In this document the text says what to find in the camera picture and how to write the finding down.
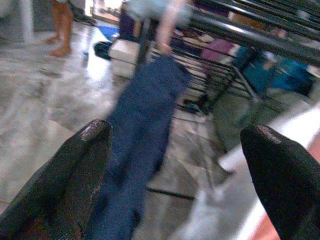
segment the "clothing rack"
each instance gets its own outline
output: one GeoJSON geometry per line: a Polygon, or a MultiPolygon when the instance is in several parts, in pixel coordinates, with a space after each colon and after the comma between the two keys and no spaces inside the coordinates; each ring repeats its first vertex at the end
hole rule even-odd
{"type": "MultiPolygon", "coordinates": [[[[198,33],[206,33],[212,37],[239,44],[248,48],[264,50],[279,54],[289,59],[320,67],[320,51],[311,47],[304,46],[299,42],[290,39],[282,39],[272,35],[268,30],[270,28],[279,28],[289,33],[307,38],[309,40],[320,41],[320,9],[314,9],[311,3],[305,1],[292,0],[198,0],[197,3],[212,4],[219,8],[225,8],[230,12],[242,15],[244,17],[259,21],[265,24],[263,30],[259,30],[244,24],[233,22],[226,17],[214,13],[204,13],[194,7],[193,14],[188,28],[198,33]],[[310,14],[310,19],[302,19],[295,15],[298,11],[304,11],[310,14]]],[[[156,50],[151,49],[151,42],[155,39],[158,21],[149,19],[144,22],[142,35],[140,37],[140,50],[137,58],[137,66],[145,62],[151,52],[151,58],[160,55],[156,50]]],[[[208,49],[191,42],[184,42],[196,49],[208,49]]],[[[236,58],[229,53],[223,53],[218,50],[213,52],[225,55],[226,57],[236,58]]],[[[259,95],[247,82],[242,75],[241,70],[233,64],[222,64],[217,61],[204,59],[196,54],[185,51],[178,47],[173,48],[172,56],[175,60],[183,64],[192,75],[192,81],[189,90],[199,95],[204,93],[205,88],[210,88],[217,92],[213,100],[210,101],[212,107],[224,94],[230,94],[251,100],[251,104],[259,109],[263,105],[274,111],[278,111],[273,103],[278,104],[276,100],[268,96],[259,95]]],[[[194,98],[193,94],[186,93],[187,96],[194,98]]],[[[149,192],[165,194],[178,198],[193,200],[192,196],[185,196],[180,193],[169,192],[163,189],[147,189],[149,192]]]]}

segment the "white box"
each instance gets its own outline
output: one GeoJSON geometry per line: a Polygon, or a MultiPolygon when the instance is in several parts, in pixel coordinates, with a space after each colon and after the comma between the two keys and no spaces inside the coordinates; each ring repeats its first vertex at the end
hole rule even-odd
{"type": "Polygon", "coordinates": [[[109,49],[112,73],[117,76],[131,78],[136,70],[136,62],[140,44],[118,39],[109,49]]]}

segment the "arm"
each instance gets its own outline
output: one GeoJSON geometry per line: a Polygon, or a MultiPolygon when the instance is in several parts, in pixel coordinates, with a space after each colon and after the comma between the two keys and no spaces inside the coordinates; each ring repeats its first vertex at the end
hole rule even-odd
{"type": "Polygon", "coordinates": [[[165,54],[170,55],[171,48],[169,46],[171,35],[176,27],[179,12],[191,0],[172,0],[167,6],[166,12],[163,15],[156,36],[156,42],[159,50],[165,54]]]}

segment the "tiled floor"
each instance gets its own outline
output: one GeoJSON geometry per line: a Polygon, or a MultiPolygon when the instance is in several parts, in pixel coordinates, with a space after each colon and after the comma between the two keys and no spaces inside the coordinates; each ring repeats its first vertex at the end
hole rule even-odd
{"type": "MultiPolygon", "coordinates": [[[[75,23],[73,53],[63,58],[49,55],[57,46],[43,40],[51,34],[37,33],[29,45],[0,39],[0,212],[68,137],[110,113],[128,82],[112,75],[110,61],[94,55],[94,43],[105,39],[97,28],[75,23]]],[[[174,156],[152,186],[193,195],[197,184],[174,156]]],[[[154,193],[147,199],[137,240],[165,239],[191,206],[154,193]],[[157,227],[149,231],[150,226],[157,227]]]]}
{"type": "MultiPolygon", "coordinates": [[[[104,40],[97,28],[75,23],[73,53],[64,58],[49,55],[56,47],[43,44],[49,35],[39,33],[34,44],[29,45],[0,39],[0,212],[68,137],[92,119],[111,112],[128,82],[113,76],[110,62],[94,55],[93,44],[104,40]],[[88,60],[84,52],[89,52],[88,60]]],[[[308,109],[308,104],[300,102],[272,127],[307,146],[320,127],[319,106],[301,114],[308,109]]],[[[175,116],[201,120],[180,111],[175,116]]],[[[184,232],[172,236],[172,240],[247,239],[243,236],[250,231],[245,227],[255,226],[252,221],[263,214],[240,146],[220,160],[225,169],[236,170],[236,174],[226,185],[201,198],[206,192],[198,191],[199,186],[208,189],[204,164],[215,159],[216,154],[209,151],[211,142],[206,138],[214,132],[210,121],[199,127],[173,120],[164,164],[150,186],[199,199],[190,222],[180,228],[184,232]],[[257,211],[256,216],[252,216],[253,210],[257,211]],[[211,238],[199,238],[206,226],[205,234],[211,238]],[[242,237],[238,234],[239,238],[235,238],[238,229],[242,237]]],[[[209,172],[212,182],[224,179],[226,173],[216,161],[212,164],[216,164],[209,172]]],[[[145,217],[134,239],[167,239],[187,219],[191,205],[188,200],[147,193],[145,217]]]]}

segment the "bare leg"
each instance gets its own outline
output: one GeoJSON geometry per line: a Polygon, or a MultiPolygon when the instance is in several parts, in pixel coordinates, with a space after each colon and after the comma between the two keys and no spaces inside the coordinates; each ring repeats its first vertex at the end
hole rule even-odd
{"type": "Polygon", "coordinates": [[[61,33],[61,14],[58,8],[58,2],[56,0],[52,0],[52,16],[55,28],[55,36],[50,37],[46,40],[48,44],[55,44],[60,41],[60,33],[61,33]]]}
{"type": "Polygon", "coordinates": [[[60,13],[60,30],[63,33],[62,47],[51,52],[52,56],[63,57],[71,53],[71,34],[72,34],[72,22],[73,15],[68,3],[58,3],[58,10],[60,13]]]}

